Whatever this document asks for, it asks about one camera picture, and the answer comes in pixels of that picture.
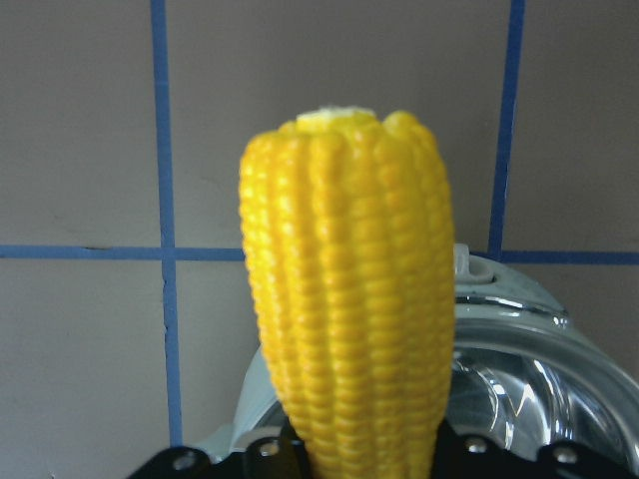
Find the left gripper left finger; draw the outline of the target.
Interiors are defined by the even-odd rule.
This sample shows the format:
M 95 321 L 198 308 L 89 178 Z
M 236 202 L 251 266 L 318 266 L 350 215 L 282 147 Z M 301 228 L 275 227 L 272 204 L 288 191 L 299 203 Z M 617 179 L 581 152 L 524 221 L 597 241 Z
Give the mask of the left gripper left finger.
M 164 449 L 128 478 L 311 478 L 304 443 L 285 426 L 278 434 L 267 428 L 249 434 L 249 444 L 217 461 L 201 448 Z

